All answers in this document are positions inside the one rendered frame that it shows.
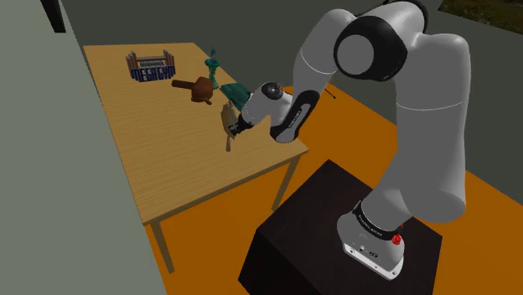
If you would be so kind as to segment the dark door frame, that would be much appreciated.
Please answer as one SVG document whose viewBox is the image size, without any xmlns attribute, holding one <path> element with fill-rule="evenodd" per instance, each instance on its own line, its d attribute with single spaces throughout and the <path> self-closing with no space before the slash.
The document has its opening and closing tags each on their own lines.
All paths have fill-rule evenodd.
<svg viewBox="0 0 523 295">
<path fill-rule="evenodd" d="M 59 0 L 39 0 L 55 33 L 66 32 Z"/>
</svg>

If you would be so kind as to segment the tan wooden brush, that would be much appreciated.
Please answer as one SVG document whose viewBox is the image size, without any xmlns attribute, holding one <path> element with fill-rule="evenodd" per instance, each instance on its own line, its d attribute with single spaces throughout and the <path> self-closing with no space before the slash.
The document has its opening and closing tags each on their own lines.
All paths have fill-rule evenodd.
<svg viewBox="0 0 523 295">
<path fill-rule="evenodd" d="M 236 111 L 233 104 L 228 101 L 222 106 L 221 110 L 221 120 L 223 124 L 224 131 L 227 135 L 225 150 L 229 152 L 231 150 L 230 141 L 233 140 L 236 136 L 230 130 L 230 127 L 236 123 Z"/>
</svg>

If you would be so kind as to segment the dark robot stand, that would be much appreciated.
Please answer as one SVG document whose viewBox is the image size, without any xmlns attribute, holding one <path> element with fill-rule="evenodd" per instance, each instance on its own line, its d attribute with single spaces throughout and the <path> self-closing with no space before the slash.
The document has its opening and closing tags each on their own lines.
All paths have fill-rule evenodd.
<svg viewBox="0 0 523 295">
<path fill-rule="evenodd" d="M 370 187 L 326 161 L 257 229 L 239 275 L 250 295 L 432 295 L 442 237 L 411 218 L 388 281 L 345 254 L 336 229 Z"/>
</svg>

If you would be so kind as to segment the brown wooden mallet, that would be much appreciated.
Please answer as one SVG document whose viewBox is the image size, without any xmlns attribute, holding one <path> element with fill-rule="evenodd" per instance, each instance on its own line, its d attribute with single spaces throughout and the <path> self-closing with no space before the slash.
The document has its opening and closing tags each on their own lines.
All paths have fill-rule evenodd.
<svg viewBox="0 0 523 295">
<path fill-rule="evenodd" d="M 213 96 L 214 86 L 209 78 L 200 76 L 195 82 L 172 80 L 171 86 L 190 90 L 192 102 L 205 102 L 207 105 L 212 104 L 211 98 Z"/>
</svg>

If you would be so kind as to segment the teal candlestick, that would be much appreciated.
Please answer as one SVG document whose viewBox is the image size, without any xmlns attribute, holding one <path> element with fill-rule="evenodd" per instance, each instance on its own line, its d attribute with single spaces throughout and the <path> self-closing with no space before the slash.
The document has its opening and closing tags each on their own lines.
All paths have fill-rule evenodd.
<svg viewBox="0 0 523 295">
<path fill-rule="evenodd" d="M 207 60 L 205 60 L 205 65 L 208 67 L 209 70 L 209 79 L 212 82 L 214 90 L 220 87 L 215 79 L 215 72 L 220 67 L 220 62 L 215 58 L 215 54 L 215 48 L 212 48 L 210 51 L 210 57 Z"/>
</svg>

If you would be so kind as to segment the blue and brown toy building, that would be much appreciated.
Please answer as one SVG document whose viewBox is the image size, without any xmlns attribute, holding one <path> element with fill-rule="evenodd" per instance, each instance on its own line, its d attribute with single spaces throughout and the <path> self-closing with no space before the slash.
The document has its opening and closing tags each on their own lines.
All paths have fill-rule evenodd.
<svg viewBox="0 0 523 295">
<path fill-rule="evenodd" d="M 131 78 L 138 82 L 169 80 L 176 74 L 173 55 L 166 49 L 162 55 L 144 57 L 132 51 L 126 62 Z"/>
</svg>

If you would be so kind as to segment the light wooden table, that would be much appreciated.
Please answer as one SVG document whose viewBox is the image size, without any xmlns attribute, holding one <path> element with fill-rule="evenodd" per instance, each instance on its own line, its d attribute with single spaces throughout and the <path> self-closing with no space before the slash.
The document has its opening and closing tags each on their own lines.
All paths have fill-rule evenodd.
<svg viewBox="0 0 523 295">
<path fill-rule="evenodd" d="M 173 54 L 178 80 L 194 81 L 208 71 L 208 56 L 194 43 L 84 48 L 141 221 L 151 226 L 165 266 L 173 272 L 161 221 L 287 165 L 274 201 L 278 205 L 308 148 L 299 140 L 274 142 L 269 119 L 228 144 L 220 115 L 227 99 L 220 91 L 210 104 L 197 103 L 170 80 L 131 78 L 124 60 L 128 54 L 152 56 L 162 50 Z"/>
</svg>

